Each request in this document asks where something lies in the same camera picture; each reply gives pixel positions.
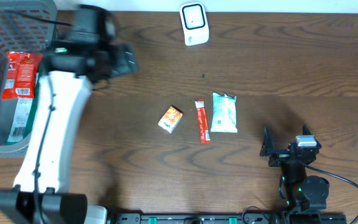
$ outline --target orange snack box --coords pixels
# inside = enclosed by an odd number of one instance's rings
[[[20,61],[14,83],[15,94],[18,98],[34,98],[35,74],[41,60],[41,54],[26,54]]]
[[[178,111],[173,106],[169,107],[168,111],[162,116],[161,120],[158,122],[158,125],[168,131],[170,134],[172,131],[176,128],[179,121],[181,120],[181,117],[183,116],[183,113]]]

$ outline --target black mount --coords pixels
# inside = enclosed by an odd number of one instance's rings
[[[137,62],[129,44],[110,44],[116,37],[115,17],[96,6],[81,5],[68,33],[48,44],[44,73],[57,70],[85,75],[92,83],[133,73]]]
[[[56,224],[84,223],[88,201],[84,194],[55,194],[47,189],[40,194],[41,208],[45,221]],[[34,194],[21,192],[20,186],[0,190],[0,210],[14,223],[38,223],[35,212]]]
[[[317,223],[321,223],[321,211],[327,207],[329,182],[314,175],[308,177],[304,165],[300,163],[315,161],[320,149],[320,143],[306,125],[303,126],[303,135],[297,136],[287,149],[275,149],[270,131],[268,127],[265,128],[260,156],[269,156],[269,166],[282,169],[279,189],[288,204],[288,209],[282,212],[285,223],[293,223],[293,220],[304,216],[312,216],[320,221]]]
[[[146,214],[121,213],[112,218],[110,223],[119,224],[284,224],[281,213],[249,212],[241,214]],[[346,224],[344,215],[298,215],[291,219],[291,224]]]

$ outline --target white plug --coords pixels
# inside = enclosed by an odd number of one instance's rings
[[[180,19],[187,46],[203,44],[208,41],[209,28],[204,5],[200,2],[182,5]]]

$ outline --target green led light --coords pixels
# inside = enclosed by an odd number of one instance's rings
[[[150,217],[149,218],[149,224],[157,224],[157,218]]]
[[[67,49],[64,47],[59,47],[55,49],[55,53],[64,53],[67,52]]]
[[[229,218],[229,224],[237,224],[237,218]]]

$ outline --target small box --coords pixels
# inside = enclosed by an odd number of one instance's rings
[[[183,113],[178,111],[173,106],[169,107],[168,111],[162,116],[161,120],[158,122],[158,125],[168,131],[170,134],[176,128]]]

